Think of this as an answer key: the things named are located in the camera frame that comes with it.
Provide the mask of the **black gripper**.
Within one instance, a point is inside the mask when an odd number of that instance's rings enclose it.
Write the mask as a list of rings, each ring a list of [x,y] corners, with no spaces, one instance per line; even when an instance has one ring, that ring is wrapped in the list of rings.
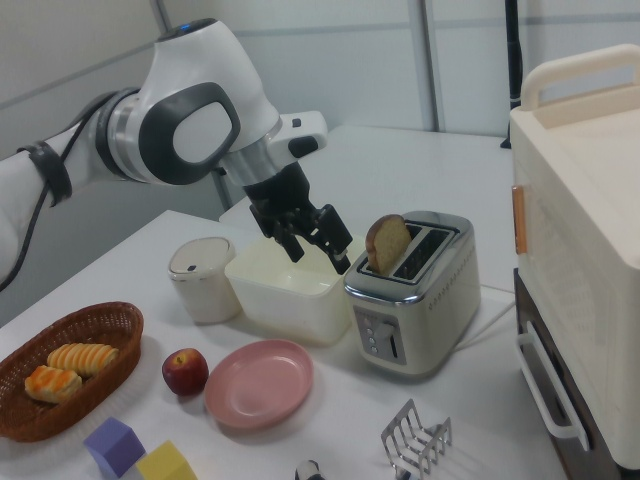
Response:
[[[298,163],[244,187],[263,235],[274,239],[292,262],[304,255],[296,234],[310,234],[310,243],[326,254],[338,274],[344,274],[351,265],[347,250],[353,237],[332,205],[316,209],[309,191],[309,181]]]

